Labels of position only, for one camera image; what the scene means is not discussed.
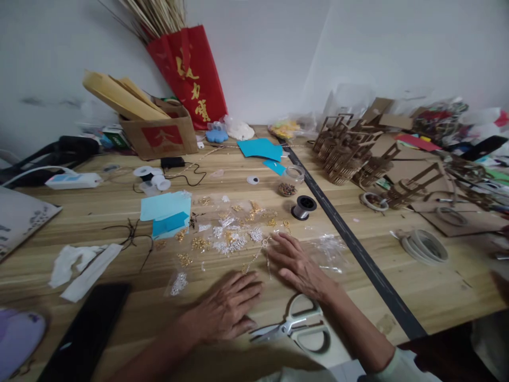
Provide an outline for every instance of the white wall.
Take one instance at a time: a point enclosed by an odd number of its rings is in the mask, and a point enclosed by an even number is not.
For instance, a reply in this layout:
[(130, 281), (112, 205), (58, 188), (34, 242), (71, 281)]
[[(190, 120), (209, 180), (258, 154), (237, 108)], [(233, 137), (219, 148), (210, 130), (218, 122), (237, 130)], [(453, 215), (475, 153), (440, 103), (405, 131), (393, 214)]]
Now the white wall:
[(333, 0), (303, 94), (322, 111), (339, 83), (396, 98), (415, 86), (471, 108), (509, 105), (507, 0)]
[[(189, 25), (205, 26), (230, 114), (266, 123), (298, 108), (330, 0), (186, 3)], [(95, 0), (0, 2), (0, 47), (0, 148), (22, 157), (77, 133), (85, 68), (172, 94), (144, 47)]]

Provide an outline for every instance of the red gift bag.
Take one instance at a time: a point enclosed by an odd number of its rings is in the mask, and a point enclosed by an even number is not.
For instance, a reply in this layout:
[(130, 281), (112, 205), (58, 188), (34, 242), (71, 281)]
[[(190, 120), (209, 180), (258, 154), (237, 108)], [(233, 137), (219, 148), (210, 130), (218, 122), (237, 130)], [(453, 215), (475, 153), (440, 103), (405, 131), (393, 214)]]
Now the red gift bag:
[(203, 25), (152, 41), (147, 50), (164, 79), (191, 114), (195, 130), (228, 114)]

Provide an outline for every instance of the black table divider strip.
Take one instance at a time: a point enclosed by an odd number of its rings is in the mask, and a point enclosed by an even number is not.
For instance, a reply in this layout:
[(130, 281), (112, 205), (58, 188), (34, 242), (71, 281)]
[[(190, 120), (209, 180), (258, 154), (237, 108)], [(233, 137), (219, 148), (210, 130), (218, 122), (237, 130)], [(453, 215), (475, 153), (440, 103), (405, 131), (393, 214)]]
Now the black table divider strip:
[(366, 249), (364, 249), (362, 244), (355, 237), (350, 227), (345, 223), (341, 215), (339, 215), (334, 206), (330, 203), (327, 196), (323, 193), (322, 189), (318, 186), (311, 174), (309, 174), (308, 170), (302, 164), (292, 148), (284, 146), (284, 144), (286, 144), (285, 141), (279, 138), (278, 140), (283, 145), (284, 150), (289, 153), (289, 158), (292, 163), (304, 169), (305, 182), (309, 189), (315, 198), (317, 198), (318, 203), (320, 203), (330, 221), (334, 227), (336, 227), (336, 230), (341, 235), (350, 251), (352, 251), (352, 254), (361, 265), (363, 271), (366, 273), (367, 277), (370, 279), (371, 283), (380, 294), (385, 304), (389, 307), (389, 310), (401, 325), (401, 328), (407, 337), (410, 340), (415, 340), (416, 338), (427, 336), (426, 331), (419, 323), (417, 318), (415, 318), (410, 309), (408, 309), (394, 287), (390, 284), (380, 268), (378, 268), (371, 256), (367, 253)]

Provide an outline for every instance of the jar of beads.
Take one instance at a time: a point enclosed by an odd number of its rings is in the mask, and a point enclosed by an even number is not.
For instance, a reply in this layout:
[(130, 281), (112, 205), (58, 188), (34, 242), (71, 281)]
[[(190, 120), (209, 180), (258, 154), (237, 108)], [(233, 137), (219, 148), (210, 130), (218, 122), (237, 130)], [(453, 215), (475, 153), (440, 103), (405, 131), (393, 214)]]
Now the jar of beads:
[(282, 196), (293, 196), (304, 182), (304, 169), (300, 166), (288, 166), (281, 175), (277, 191)]

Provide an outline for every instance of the scissors blade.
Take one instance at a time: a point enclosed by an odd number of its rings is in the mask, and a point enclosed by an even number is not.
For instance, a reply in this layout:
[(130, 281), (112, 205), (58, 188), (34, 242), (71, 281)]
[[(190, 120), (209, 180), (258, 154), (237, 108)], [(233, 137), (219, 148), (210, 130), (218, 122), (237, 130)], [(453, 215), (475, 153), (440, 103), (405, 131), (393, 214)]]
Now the scissors blade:
[(275, 340), (280, 339), (281, 337), (286, 336), (286, 333), (284, 333), (281, 330), (281, 327), (282, 327), (282, 325), (276, 325), (276, 327), (274, 329), (265, 333), (264, 335), (260, 335), (259, 337), (253, 338), (251, 340), (251, 343), (256, 344), (256, 343), (263, 343), (263, 342), (268, 342), (268, 341), (275, 341)]
[(270, 325), (270, 326), (265, 326), (263, 328), (259, 328), (257, 330), (255, 330), (254, 332), (251, 332), (249, 333), (251, 335), (251, 337), (257, 337), (257, 336), (261, 336), (261, 335), (264, 335), (264, 334), (267, 334), (268, 332), (274, 330), (275, 328), (277, 328), (279, 326), (279, 324), (276, 324), (276, 325)]

